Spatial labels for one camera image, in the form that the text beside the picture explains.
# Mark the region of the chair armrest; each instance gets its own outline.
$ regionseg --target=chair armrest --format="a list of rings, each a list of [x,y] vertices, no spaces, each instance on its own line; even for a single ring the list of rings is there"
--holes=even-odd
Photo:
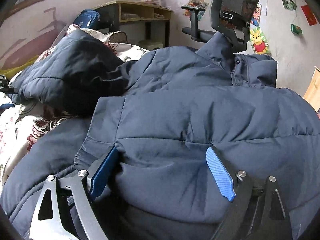
[[[181,9],[184,9],[184,10],[190,10],[190,11],[202,11],[202,12],[205,12],[205,9],[203,8],[198,8],[198,7],[194,7],[194,6],[188,6],[188,5],[183,5],[181,6]]]
[[[181,9],[189,10],[191,13],[191,15],[190,15],[191,39],[193,39],[194,41],[201,42],[200,37],[199,37],[199,33],[198,33],[198,14],[199,14],[199,11],[205,12],[205,9],[193,7],[193,6],[188,6],[188,5],[181,6]]]

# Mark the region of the white wall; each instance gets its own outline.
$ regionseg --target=white wall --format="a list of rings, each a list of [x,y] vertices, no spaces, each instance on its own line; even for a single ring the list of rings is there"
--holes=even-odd
[[[199,48],[201,43],[192,41],[190,36],[181,32],[182,27],[190,26],[189,18],[182,15],[180,8],[188,1],[164,0],[174,11],[170,45]],[[263,3],[265,1],[268,1],[268,14],[266,17],[262,15],[260,26],[268,39],[272,56],[278,61],[277,87],[288,87],[303,96],[311,81],[314,66],[320,66],[320,25],[309,26],[300,8],[306,4],[305,1],[294,0],[298,5],[298,16],[294,23],[303,31],[302,37],[295,36],[290,31],[294,12],[284,9],[282,0],[262,0]],[[212,30],[208,12],[199,22],[199,29]],[[248,46],[246,53],[253,53],[251,46]]]
[[[3,56],[3,58],[0,59],[0,68],[4,66],[4,64],[6,64],[4,68],[12,66],[8,65],[6,59],[18,49],[23,48],[28,42],[33,41],[43,34],[49,34],[46,37],[42,36],[47,39],[47,41],[39,38],[39,41],[35,41],[35,44],[29,46],[29,48],[25,49],[24,47],[23,53],[18,53],[17,56],[15,54],[13,55],[17,58],[13,59],[13,62],[16,60],[18,64],[23,60],[28,60],[30,57],[39,54],[39,51],[46,50],[55,39],[54,36],[56,33],[62,30],[64,24],[72,23],[83,9],[92,8],[109,1],[112,0],[45,0],[15,13],[6,19],[0,28],[0,58]],[[46,12],[49,8],[55,8],[55,10]],[[57,21],[55,24],[52,23],[54,21],[53,11],[55,12]],[[129,34],[128,39],[131,42],[138,40],[140,34],[144,35],[143,25],[126,26],[122,28],[122,30]]]

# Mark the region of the stain on wall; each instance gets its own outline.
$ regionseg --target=stain on wall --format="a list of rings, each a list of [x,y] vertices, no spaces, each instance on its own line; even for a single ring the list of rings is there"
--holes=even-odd
[[[10,48],[0,57],[0,60],[6,57],[10,52],[13,51],[10,56],[8,56],[3,64],[2,69],[9,69],[13,67],[18,67],[27,62],[30,58],[41,54],[44,50],[50,48],[51,44],[54,42],[55,38],[59,32],[66,25],[63,21],[58,21],[56,18],[56,8],[52,7],[43,11],[44,14],[51,14],[52,21],[45,27],[41,28],[38,33],[43,33],[38,37],[32,39],[31,41],[24,44],[21,48],[16,49],[22,42],[27,39],[17,40]]]

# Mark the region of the green card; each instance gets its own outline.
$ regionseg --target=green card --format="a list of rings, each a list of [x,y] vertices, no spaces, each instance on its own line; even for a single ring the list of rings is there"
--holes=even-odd
[[[291,25],[291,31],[292,31],[292,33],[297,34],[297,35],[302,34],[301,28],[298,27],[297,25],[294,25],[294,24]]]
[[[283,7],[290,11],[293,11],[297,8],[297,5],[292,0],[290,0],[290,2],[287,0],[282,0],[282,3],[283,3]]]

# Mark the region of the blue backpack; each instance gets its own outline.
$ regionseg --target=blue backpack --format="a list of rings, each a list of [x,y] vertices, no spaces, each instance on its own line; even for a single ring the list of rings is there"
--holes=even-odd
[[[73,24],[79,25],[81,29],[88,28],[95,30],[99,21],[99,13],[92,11],[91,9],[86,9],[81,12]]]

